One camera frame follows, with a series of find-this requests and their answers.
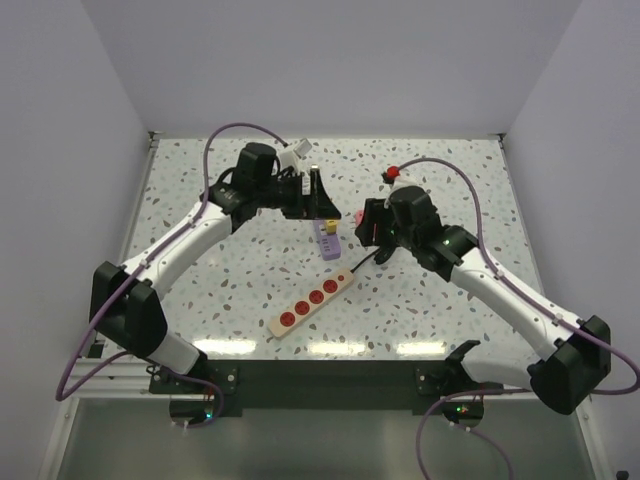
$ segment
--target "purple block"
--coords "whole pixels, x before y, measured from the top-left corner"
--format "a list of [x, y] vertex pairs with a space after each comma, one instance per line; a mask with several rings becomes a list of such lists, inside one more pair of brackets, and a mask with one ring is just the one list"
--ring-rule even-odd
[[320, 253], [323, 260], [335, 260], [340, 258], [340, 239], [338, 234], [329, 235], [324, 226], [324, 220], [314, 220], [313, 229], [316, 231], [316, 239], [320, 245]]

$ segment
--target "white wall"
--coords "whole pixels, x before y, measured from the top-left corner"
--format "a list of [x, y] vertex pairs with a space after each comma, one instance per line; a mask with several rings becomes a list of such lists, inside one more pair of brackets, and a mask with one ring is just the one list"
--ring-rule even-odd
[[[548, 294], [640, 361], [640, 3], [584, 0], [507, 135]], [[632, 379], [614, 363], [606, 386]], [[616, 469], [640, 475], [639, 394], [598, 398]]]
[[0, 2], [0, 477], [35, 478], [146, 133], [78, 0]]
[[145, 124], [505, 132], [580, 0], [83, 0]]

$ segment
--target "speckled tabletop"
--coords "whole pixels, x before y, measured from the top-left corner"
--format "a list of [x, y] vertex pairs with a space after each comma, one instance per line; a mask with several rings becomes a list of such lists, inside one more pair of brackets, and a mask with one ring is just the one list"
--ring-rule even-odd
[[[216, 178], [235, 164], [249, 140], [214, 142], [210, 171]], [[259, 139], [265, 143], [271, 141]], [[492, 253], [538, 289], [531, 252], [496, 140], [311, 139], [305, 163], [318, 164], [325, 188], [343, 214], [342, 256], [325, 262], [311, 222], [287, 221], [262, 211], [203, 255], [163, 300], [170, 328], [211, 358], [400, 359], [444, 358], [468, 339], [479, 354], [519, 359], [531, 348], [491, 310], [428, 273], [405, 251], [383, 266], [365, 264], [356, 281], [290, 335], [273, 338], [267, 324], [330, 272], [352, 267], [367, 251], [354, 234], [353, 215], [368, 197], [383, 197], [380, 173], [418, 156], [450, 160], [475, 182]], [[135, 226], [129, 256], [154, 242], [194, 205], [202, 190], [204, 140], [163, 139]], [[410, 173], [431, 190], [443, 221], [475, 233], [472, 200], [454, 172], [416, 165]], [[116, 351], [107, 341], [103, 356]]]

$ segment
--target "terrazzo surface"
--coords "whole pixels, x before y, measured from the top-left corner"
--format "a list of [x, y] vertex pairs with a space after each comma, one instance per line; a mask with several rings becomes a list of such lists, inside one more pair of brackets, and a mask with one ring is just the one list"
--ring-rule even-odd
[[[211, 248], [163, 299], [170, 328], [210, 358], [441, 359], [465, 340], [475, 355], [531, 362], [532, 350], [478, 299], [429, 273], [405, 251], [385, 265], [365, 264], [340, 297], [282, 339], [267, 329], [294, 300], [331, 272], [352, 267], [366, 254], [354, 234], [354, 214], [368, 197], [384, 197], [380, 173], [418, 156], [440, 157], [473, 180], [482, 203], [490, 251], [526, 283], [539, 289], [530, 249], [496, 140], [310, 139], [305, 165], [320, 166], [325, 188], [343, 214], [342, 256], [322, 260], [311, 222], [285, 220], [263, 210]], [[216, 140], [209, 154], [211, 182], [235, 165], [248, 141]], [[201, 139], [163, 139], [144, 190], [129, 256], [160, 238], [194, 205], [202, 191]], [[466, 185], [445, 167], [420, 164], [409, 173], [429, 189], [446, 223], [475, 233]], [[107, 340], [103, 356], [119, 347]]]

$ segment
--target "gray floor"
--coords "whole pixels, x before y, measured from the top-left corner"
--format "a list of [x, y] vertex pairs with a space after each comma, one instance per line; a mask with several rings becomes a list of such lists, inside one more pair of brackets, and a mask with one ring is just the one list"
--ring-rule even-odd
[[[518, 480], [591, 480], [574, 416], [536, 401], [487, 402], [480, 430], [512, 459]], [[83, 400], [60, 480], [419, 479], [418, 417], [407, 412], [247, 411], [184, 436], [163, 400]], [[506, 479], [482, 440], [433, 417], [424, 456], [434, 480]]]

